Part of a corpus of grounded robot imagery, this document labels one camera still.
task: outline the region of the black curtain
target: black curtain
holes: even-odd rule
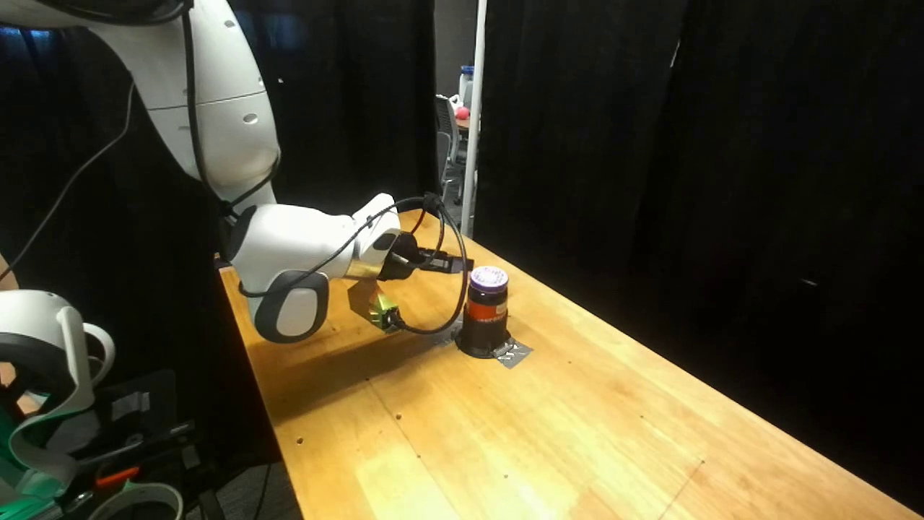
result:
[[[479,237],[924,511],[921,38],[910,0],[494,3]]]
[[[355,211],[433,179],[430,0],[240,0],[283,144],[280,202]],[[124,121],[130,78],[81,29],[0,26],[0,251],[14,257],[69,173]],[[219,211],[173,165],[147,113],[101,156],[17,266],[113,332],[110,381],[176,370],[185,419],[217,456],[266,439],[217,283]]]

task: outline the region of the wooden tabletop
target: wooden tabletop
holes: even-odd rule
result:
[[[517,367],[450,335],[387,335],[332,283],[329,321],[266,344],[222,269],[243,344],[306,517],[915,517],[794,436],[658,358],[517,266]],[[459,277],[381,283],[439,326]]]

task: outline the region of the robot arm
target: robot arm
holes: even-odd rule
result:
[[[306,338],[323,324],[329,277],[358,266],[375,274],[387,260],[396,202],[381,194],[352,217],[277,205],[269,173],[280,144],[251,46],[225,0],[165,20],[182,3],[3,0],[0,23],[84,26],[121,58],[179,168],[240,214],[231,263],[257,332]]]

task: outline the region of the table surface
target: table surface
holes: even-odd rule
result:
[[[375,329],[349,309],[355,280],[332,283],[318,335],[266,344],[222,269],[306,517],[918,517],[488,248],[468,254],[511,277],[508,329],[531,347],[517,367],[448,332]],[[381,292],[439,326],[459,277]]]

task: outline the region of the white robot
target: white robot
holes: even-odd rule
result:
[[[274,116],[225,0],[0,0],[0,26],[84,26],[121,58],[179,168],[237,214],[231,263],[263,338],[309,338],[326,318],[329,277],[375,277],[396,257],[401,225],[387,194],[344,217],[274,199]],[[87,329],[66,300],[46,292],[0,292],[0,350],[3,338],[12,338],[66,352],[75,390],[61,410],[43,413],[46,419],[92,402],[81,332],[92,326]],[[14,488],[3,488],[0,480],[0,517],[3,503],[14,497],[40,500],[66,488],[66,459],[43,459],[46,454],[35,454],[20,436],[12,436],[9,451],[29,474]]]

